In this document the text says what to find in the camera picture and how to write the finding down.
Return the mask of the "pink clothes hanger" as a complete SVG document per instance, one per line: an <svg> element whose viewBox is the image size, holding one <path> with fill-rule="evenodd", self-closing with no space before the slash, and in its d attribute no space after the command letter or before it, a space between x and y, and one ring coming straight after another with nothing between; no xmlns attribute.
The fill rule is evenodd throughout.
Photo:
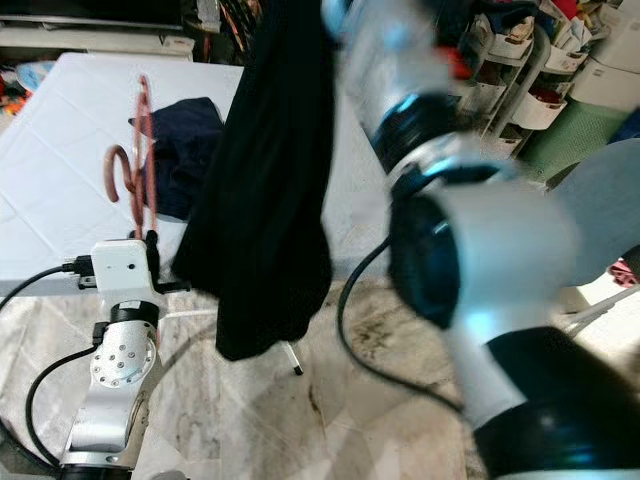
<svg viewBox="0 0 640 480"><path fill-rule="evenodd" d="M123 186L131 195L134 219L134 238L146 238L157 229L156 165L154 160L154 114L150 102L150 83L146 76L138 76L140 92L134 105L132 119L132 155L120 145L113 145L102 160L102 183L110 202L120 200L116 192L116 164L123 172Z"/></svg>

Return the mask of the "black shirt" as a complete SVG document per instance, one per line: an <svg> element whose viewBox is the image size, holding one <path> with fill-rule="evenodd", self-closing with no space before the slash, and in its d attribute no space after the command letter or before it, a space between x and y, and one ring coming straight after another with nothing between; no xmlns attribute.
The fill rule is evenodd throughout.
<svg viewBox="0 0 640 480"><path fill-rule="evenodd" d="M323 0L266 0L172 271L218 302L228 361L305 337L333 279L323 227L335 51Z"/></svg>

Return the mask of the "navy cloth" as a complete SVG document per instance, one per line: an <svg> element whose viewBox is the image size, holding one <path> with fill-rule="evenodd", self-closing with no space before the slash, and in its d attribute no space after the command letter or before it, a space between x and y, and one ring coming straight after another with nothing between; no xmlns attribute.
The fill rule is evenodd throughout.
<svg viewBox="0 0 640 480"><path fill-rule="evenodd" d="M183 99L154 113L157 212L188 221L224 131L209 97Z"/></svg>

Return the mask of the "light blue folding table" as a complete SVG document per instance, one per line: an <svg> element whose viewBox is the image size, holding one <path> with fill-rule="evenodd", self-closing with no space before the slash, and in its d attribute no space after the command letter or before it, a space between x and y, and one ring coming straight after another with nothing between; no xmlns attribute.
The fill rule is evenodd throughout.
<svg viewBox="0 0 640 480"><path fill-rule="evenodd" d="M241 67L143 56L60 56L0 138L0 282L4 291L36 273L123 237L133 227L127 202L110 202L102 160L113 145L132 146L134 102L146 76L151 101L165 108L209 97L228 114ZM388 183L355 110L340 100L334 163L323 206L335 278L343 279L383 241ZM67 274L50 275L24 294L74 294Z"/></svg>

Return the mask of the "white television stand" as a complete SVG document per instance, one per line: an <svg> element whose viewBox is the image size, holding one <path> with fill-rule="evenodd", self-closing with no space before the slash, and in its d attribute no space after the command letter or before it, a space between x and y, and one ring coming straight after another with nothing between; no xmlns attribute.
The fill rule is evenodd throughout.
<svg viewBox="0 0 640 480"><path fill-rule="evenodd" d="M196 42L182 35L127 33L102 29L1 27L0 46L8 49L63 49L193 59Z"/></svg>

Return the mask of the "black television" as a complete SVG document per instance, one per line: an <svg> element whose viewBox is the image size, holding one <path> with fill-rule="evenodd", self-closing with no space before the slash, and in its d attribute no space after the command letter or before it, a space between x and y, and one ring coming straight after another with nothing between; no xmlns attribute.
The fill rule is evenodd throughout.
<svg viewBox="0 0 640 480"><path fill-rule="evenodd" d="M6 20L177 29L182 0L0 0Z"/></svg>

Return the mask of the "shelf rack with white bins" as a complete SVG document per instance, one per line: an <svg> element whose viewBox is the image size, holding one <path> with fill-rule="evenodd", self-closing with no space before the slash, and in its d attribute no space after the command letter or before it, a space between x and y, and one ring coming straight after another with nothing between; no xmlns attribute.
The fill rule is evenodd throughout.
<svg viewBox="0 0 640 480"><path fill-rule="evenodd" d="M458 111L500 147L515 148L550 127L570 100L576 74L590 51L616 27L613 6L589 1L562 12L538 0L508 28L476 14L460 52L468 76L454 87Z"/></svg>

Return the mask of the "green bin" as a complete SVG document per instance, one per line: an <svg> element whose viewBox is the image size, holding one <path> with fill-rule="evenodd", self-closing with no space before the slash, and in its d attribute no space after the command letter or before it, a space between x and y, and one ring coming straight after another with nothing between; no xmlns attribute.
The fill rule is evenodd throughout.
<svg viewBox="0 0 640 480"><path fill-rule="evenodd" d="M607 145L628 115L630 111L568 101L547 131L535 134L522 148L518 155L522 172L536 182L547 183L567 166Z"/></svg>

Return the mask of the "grey folding chair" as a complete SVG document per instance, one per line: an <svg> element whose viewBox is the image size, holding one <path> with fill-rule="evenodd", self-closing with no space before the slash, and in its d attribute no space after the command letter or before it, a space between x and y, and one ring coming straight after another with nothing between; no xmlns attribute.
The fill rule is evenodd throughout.
<svg viewBox="0 0 640 480"><path fill-rule="evenodd" d="M599 276L594 282L559 289L557 301L561 306L562 325L570 337L607 314L618 302L640 292L640 284L622 287L611 276Z"/></svg>

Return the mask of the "blue cushion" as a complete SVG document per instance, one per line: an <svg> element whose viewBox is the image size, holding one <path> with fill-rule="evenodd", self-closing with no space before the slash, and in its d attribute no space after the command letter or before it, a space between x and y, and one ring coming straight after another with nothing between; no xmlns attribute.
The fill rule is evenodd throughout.
<svg viewBox="0 0 640 480"><path fill-rule="evenodd" d="M567 287L594 282L620 259L640 280L640 138L595 151L550 193L580 230Z"/></svg>

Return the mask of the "small pink cloth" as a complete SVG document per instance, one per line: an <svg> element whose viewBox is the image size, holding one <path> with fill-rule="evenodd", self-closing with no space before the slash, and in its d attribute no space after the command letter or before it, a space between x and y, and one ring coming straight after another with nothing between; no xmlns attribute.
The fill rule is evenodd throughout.
<svg viewBox="0 0 640 480"><path fill-rule="evenodd" d="M640 285L640 276L636 276L630 265L623 259L618 259L609 265L607 273L611 275L613 283L618 287L628 289Z"/></svg>

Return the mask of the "baby bouncer with white frame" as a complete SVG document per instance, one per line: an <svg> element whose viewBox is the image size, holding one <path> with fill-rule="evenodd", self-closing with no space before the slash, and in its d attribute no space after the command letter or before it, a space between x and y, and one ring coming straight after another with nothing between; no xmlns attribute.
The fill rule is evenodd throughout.
<svg viewBox="0 0 640 480"><path fill-rule="evenodd" d="M6 92L20 93L23 97L31 96L49 76L54 65L55 61L27 61L4 70Z"/></svg>

